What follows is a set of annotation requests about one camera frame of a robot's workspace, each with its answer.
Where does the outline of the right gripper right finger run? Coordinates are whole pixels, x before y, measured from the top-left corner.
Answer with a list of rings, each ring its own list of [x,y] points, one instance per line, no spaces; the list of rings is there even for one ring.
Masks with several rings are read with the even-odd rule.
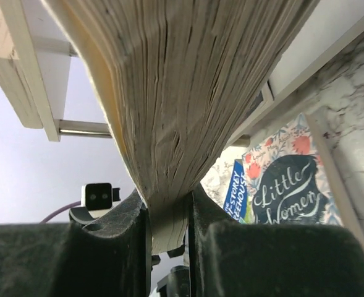
[[[364,252],[349,230],[242,224],[201,186],[187,199],[192,296],[364,296]]]

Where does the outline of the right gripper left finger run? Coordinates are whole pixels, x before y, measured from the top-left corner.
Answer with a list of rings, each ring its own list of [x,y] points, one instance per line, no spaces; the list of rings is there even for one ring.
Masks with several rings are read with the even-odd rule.
[[[0,225],[0,296],[148,296],[147,228],[137,191],[87,226]]]

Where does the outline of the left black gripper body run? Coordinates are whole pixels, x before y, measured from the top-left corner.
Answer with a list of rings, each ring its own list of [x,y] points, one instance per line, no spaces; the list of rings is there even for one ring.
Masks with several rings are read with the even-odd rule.
[[[107,214],[110,210],[89,211],[86,207],[74,207],[69,210],[69,219],[88,231],[99,231],[103,226],[100,223],[95,223],[95,221]]]

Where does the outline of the Little Women floral book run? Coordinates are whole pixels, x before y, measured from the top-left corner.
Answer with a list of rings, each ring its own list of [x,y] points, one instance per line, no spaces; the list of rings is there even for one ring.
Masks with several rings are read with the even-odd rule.
[[[304,113],[242,155],[245,223],[357,222],[346,188],[315,121]]]

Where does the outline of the yellow 130-Storey Treehouse book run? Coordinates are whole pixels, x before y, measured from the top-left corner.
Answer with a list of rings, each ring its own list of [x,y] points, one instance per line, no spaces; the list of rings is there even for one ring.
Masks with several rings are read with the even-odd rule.
[[[186,196],[220,156],[316,1],[44,1],[82,59],[150,215],[178,248]]]

